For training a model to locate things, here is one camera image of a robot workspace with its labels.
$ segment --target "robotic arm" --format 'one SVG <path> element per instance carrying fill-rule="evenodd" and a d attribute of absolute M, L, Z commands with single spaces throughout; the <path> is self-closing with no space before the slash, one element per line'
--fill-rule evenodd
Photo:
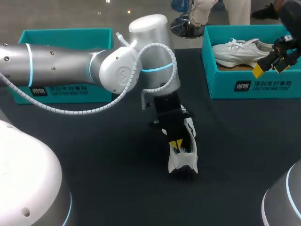
<path fill-rule="evenodd" d="M 280 37 L 273 45 L 273 51 L 260 59 L 253 70 L 256 78 L 259 78 L 272 67 L 278 73 L 288 69 L 298 62 L 301 57 L 301 4 L 288 0 L 279 11 L 279 18 L 291 35 Z"/>
<path fill-rule="evenodd" d="M 45 110 L 86 115 L 101 112 L 117 104 L 134 88 L 139 77 L 146 86 L 144 95 L 153 97 L 157 111 L 156 125 L 167 135 L 170 144 L 169 172 L 190 166 L 197 170 L 195 131 L 191 116 L 181 105 L 177 90 L 180 79 L 169 37 L 167 18 L 150 15 L 129 26 L 130 44 L 117 33 L 125 45 L 117 50 L 79 51 L 53 46 L 0 46 L 0 78 L 5 84 L 34 105 Z M 67 111 L 44 105 L 22 92 L 18 86 L 57 86 L 74 83 L 95 84 L 119 94 L 111 103 L 86 111 Z"/>

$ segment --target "person's leg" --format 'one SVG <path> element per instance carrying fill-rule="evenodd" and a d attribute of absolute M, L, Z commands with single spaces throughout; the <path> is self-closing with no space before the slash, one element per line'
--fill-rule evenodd
<path fill-rule="evenodd" d="M 271 3 L 266 8 L 253 12 L 252 17 L 259 20 L 264 20 L 264 19 L 278 20 L 277 12 L 281 9 L 284 2 L 285 0 L 274 0 L 274 4 Z"/>
<path fill-rule="evenodd" d="M 284 0 L 275 0 L 274 1 L 274 9 L 279 11 L 284 4 Z"/>
<path fill-rule="evenodd" d="M 251 0 L 223 0 L 231 25 L 250 25 Z"/>

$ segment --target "dark tabletop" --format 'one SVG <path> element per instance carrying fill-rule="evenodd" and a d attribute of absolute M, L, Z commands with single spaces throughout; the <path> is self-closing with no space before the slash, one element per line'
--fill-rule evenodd
<path fill-rule="evenodd" d="M 261 226 L 264 193 L 301 159 L 301 100 L 211 100 L 200 55 L 176 50 L 180 97 L 196 116 L 199 176 L 189 181 L 168 175 L 168 145 L 148 126 L 141 88 L 90 116 L 16 105 L 1 92 L 12 123 L 56 153 L 80 226 Z"/>

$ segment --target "cable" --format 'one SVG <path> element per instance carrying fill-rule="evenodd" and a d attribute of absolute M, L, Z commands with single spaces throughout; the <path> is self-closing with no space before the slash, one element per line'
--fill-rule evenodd
<path fill-rule="evenodd" d="M 176 58 L 175 55 L 173 53 L 173 51 L 166 45 L 161 44 L 161 43 L 152 43 L 149 44 L 147 46 L 145 46 L 139 53 L 138 53 L 138 59 L 136 60 L 136 62 L 134 63 L 133 69 L 132 69 L 132 73 L 131 76 L 127 82 L 127 85 L 125 87 L 125 89 L 122 91 L 122 93 L 112 102 L 108 103 L 105 106 L 93 109 L 93 110 L 86 110 L 86 111 L 67 111 L 67 110 L 61 110 L 61 109 L 57 109 L 54 107 L 50 107 L 48 105 L 45 105 L 35 99 L 33 99 L 32 97 L 30 97 L 29 95 L 27 95 L 26 93 L 24 93 L 22 90 L 20 90 L 17 86 L 15 86 L 11 81 L 9 81 L 1 72 L 0 72 L 0 78 L 2 79 L 2 81 L 8 86 L 10 87 L 13 91 L 15 91 L 17 94 L 19 94 L 21 97 L 23 97 L 25 100 L 31 102 L 33 105 L 36 105 L 44 110 L 50 111 L 50 112 L 54 112 L 54 113 L 58 113 L 58 114 L 66 114 L 66 115 L 87 115 L 87 114 L 94 114 L 94 113 L 98 113 L 98 112 L 102 112 L 104 110 L 107 110 L 111 107 L 113 107 L 115 104 L 117 104 L 120 100 L 122 100 L 122 98 L 126 95 L 126 93 L 128 92 L 133 78 L 136 74 L 137 71 L 137 65 L 138 62 L 141 58 L 141 55 L 149 48 L 151 47 L 161 47 L 164 48 L 170 55 L 171 59 L 172 59 L 172 63 L 173 63 L 173 72 L 172 75 L 169 79 L 169 81 L 162 87 L 157 88 L 157 89 L 144 89 L 142 90 L 141 93 L 141 99 L 142 99 L 142 109 L 145 109 L 146 107 L 146 103 L 145 103 L 145 99 L 144 99 L 144 94 L 145 93 L 156 93 L 156 92 L 160 92 L 164 89 L 166 89 L 174 80 L 175 76 L 176 76 L 176 72 L 177 72 L 177 62 L 176 62 Z"/>

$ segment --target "white sneaker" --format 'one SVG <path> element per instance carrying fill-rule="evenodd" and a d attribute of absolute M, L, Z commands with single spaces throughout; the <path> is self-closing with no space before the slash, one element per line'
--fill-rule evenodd
<path fill-rule="evenodd" d="M 170 155 L 168 161 L 168 172 L 171 173 L 174 169 L 180 169 L 183 166 L 188 165 L 196 173 L 198 173 L 198 153 L 197 144 L 195 140 L 196 132 L 192 122 L 192 118 L 185 119 L 185 127 L 189 133 L 188 142 L 183 145 L 183 140 L 177 140 L 169 143 Z"/>
<path fill-rule="evenodd" d="M 236 40 L 213 46 L 213 53 L 217 63 L 232 68 L 237 65 L 255 67 L 259 59 L 266 57 L 272 51 L 272 44 L 266 44 L 259 39 L 249 41 Z"/>

